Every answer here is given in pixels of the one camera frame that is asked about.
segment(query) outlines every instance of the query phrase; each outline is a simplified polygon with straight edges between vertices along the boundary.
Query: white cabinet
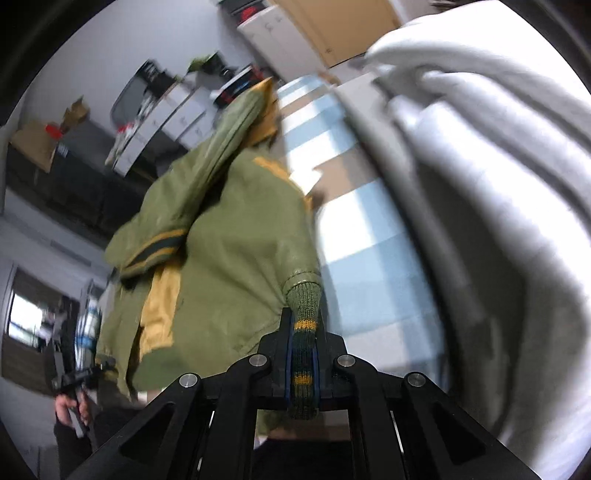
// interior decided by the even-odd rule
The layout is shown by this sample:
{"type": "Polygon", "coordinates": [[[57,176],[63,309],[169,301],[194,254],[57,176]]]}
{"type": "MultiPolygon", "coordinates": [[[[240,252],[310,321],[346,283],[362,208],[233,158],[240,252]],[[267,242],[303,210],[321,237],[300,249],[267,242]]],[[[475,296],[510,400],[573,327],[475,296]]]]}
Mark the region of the white cabinet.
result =
{"type": "Polygon", "coordinates": [[[308,40],[276,5],[249,18],[238,30],[286,82],[326,71],[308,40]]]}
{"type": "Polygon", "coordinates": [[[173,86],[129,139],[118,155],[113,169],[125,176],[158,130],[189,150],[212,132],[217,107],[209,98],[209,90],[199,88],[191,93],[184,85],[173,86]]]}
{"type": "Polygon", "coordinates": [[[211,104],[209,92],[204,88],[197,89],[164,124],[162,131],[172,140],[178,140],[187,128],[205,113],[205,110],[211,104]]]}

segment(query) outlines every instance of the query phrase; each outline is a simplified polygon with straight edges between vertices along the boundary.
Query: white drawer unit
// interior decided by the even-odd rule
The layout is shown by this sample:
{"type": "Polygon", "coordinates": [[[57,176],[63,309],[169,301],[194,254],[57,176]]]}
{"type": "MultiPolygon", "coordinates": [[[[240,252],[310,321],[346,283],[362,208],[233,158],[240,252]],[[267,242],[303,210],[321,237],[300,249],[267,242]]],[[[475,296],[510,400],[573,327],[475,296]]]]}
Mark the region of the white drawer unit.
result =
{"type": "Polygon", "coordinates": [[[177,111],[162,127],[162,131],[172,140],[178,140],[185,130],[189,128],[189,125],[205,113],[208,104],[211,105],[209,94],[206,93],[204,97],[201,92],[207,91],[202,88],[197,90],[180,107],[178,107],[177,111]]]}
{"type": "Polygon", "coordinates": [[[171,87],[118,155],[113,169],[122,176],[127,175],[159,130],[188,149],[200,144],[211,134],[217,112],[209,95],[209,90],[205,88],[191,93],[185,85],[171,87]]]}
{"type": "Polygon", "coordinates": [[[210,105],[205,113],[187,128],[187,131],[178,139],[178,142],[188,150],[196,148],[212,134],[216,113],[217,108],[210,105]]]}
{"type": "Polygon", "coordinates": [[[131,166],[141,155],[142,151],[146,146],[146,140],[143,137],[138,136],[137,133],[129,139],[129,142],[119,154],[119,158],[115,163],[113,169],[122,175],[127,175],[127,172],[131,169],[131,166]]]}
{"type": "Polygon", "coordinates": [[[185,85],[181,85],[177,83],[175,86],[172,87],[167,93],[164,94],[167,102],[171,105],[174,105],[175,108],[181,105],[187,97],[191,95],[191,90],[189,90],[185,85]]]}

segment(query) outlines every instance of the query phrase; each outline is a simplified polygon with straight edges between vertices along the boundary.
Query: red object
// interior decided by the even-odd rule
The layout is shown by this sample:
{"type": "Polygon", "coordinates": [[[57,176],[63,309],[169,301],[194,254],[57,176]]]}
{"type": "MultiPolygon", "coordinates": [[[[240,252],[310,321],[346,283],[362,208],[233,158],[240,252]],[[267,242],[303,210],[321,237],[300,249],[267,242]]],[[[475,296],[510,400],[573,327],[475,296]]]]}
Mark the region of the red object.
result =
{"type": "Polygon", "coordinates": [[[59,140],[64,136],[64,134],[60,132],[60,127],[57,125],[48,124],[45,126],[45,131],[53,140],[59,140]]]}
{"type": "Polygon", "coordinates": [[[125,130],[127,130],[127,129],[128,129],[128,128],[130,128],[130,127],[132,127],[132,126],[133,126],[133,124],[134,124],[133,122],[129,122],[128,124],[125,124],[124,126],[122,126],[122,127],[119,127],[119,129],[117,130],[117,133],[119,133],[119,134],[120,134],[120,133],[123,133],[123,132],[125,132],[125,130]]]}
{"type": "Polygon", "coordinates": [[[242,12],[240,12],[240,23],[245,22],[254,14],[258,13],[259,9],[257,7],[247,7],[242,12]]]}

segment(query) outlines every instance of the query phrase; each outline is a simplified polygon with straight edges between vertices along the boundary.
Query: yellow stripe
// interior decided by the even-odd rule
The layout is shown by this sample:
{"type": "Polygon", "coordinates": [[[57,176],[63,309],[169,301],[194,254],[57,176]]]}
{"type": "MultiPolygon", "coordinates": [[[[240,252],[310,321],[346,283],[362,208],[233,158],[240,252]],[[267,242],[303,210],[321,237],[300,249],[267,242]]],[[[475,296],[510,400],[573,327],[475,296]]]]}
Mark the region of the yellow stripe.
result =
{"type": "Polygon", "coordinates": [[[313,207],[312,197],[304,195],[304,192],[301,191],[301,188],[295,182],[293,182],[293,180],[290,178],[290,175],[286,172],[286,170],[283,168],[283,166],[279,162],[276,162],[273,160],[267,160],[264,157],[256,157],[253,161],[257,165],[259,165],[259,167],[263,167],[264,169],[270,171],[275,177],[287,182],[294,189],[296,189],[298,191],[298,193],[303,196],[304,206],[306,207],[306,211],[308,211],[308,212],[312,211],[312,207],[313,207]]]}
{"type": "Polygon", "coordinates": [[[136,253],[131,257],[131,259],[129,259],[125,264],[128,265],[131,262],[134,261],[134,258],[137,257],[141,252],[143,252],[144,250],[146,250],[150,245],[158,242],[159,240],[162,240],[164,238],[171,238],[173,236],[181,236],[181,235],[185,235],[189,230],[187,230],[186,228],[179,228],[177,230],[171,230],[169,232],[164,232],[164,233],[159,233],[158,235],[152,237],[148,242],[144,243],[137,251],[136,253]]]}
{"type": "Polygon", "coordinates": [[[146,258],[143,262],[137,263],[129,268],[124,268],[121,273],[128,274],[129,272],[134,272],[136,270],[140,270],[145,264],[152,261],[155,257],[159,257],[161,255],[172,255],[178,250],[176,247],[168,247],[168,248],[161,248],[160,250],[154,252],[148,258],[146,258]]]}
{"type": "Polygon", "coordinates": [[[310,374],[297,374],[294,377],[294,385],[312,385],[312,376],[310,374]]]}
{"type": "Polygon", "coordinates": [[[294,330],[316,331],[316,321],[315,320],[298,320],[294,324],[294,330]]]}

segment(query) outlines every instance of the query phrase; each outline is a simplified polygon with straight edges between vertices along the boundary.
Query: black device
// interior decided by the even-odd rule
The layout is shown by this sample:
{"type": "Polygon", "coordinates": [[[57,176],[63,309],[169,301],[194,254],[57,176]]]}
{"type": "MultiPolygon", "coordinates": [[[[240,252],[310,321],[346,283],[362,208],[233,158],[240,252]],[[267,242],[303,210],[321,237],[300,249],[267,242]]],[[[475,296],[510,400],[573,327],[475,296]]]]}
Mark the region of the black device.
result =
{"type": "MultiPolygon", "coordinates": [[[[70,480],[249,478],[257,409],[289,407],[292,331],[284,309],[255,355],[224,374],[181,376],[70,480]]],[[[318,409],[349,413],[356,478],[539,480],[423,374],[378,372],[322,321],[314,358],[318,409]]]]}

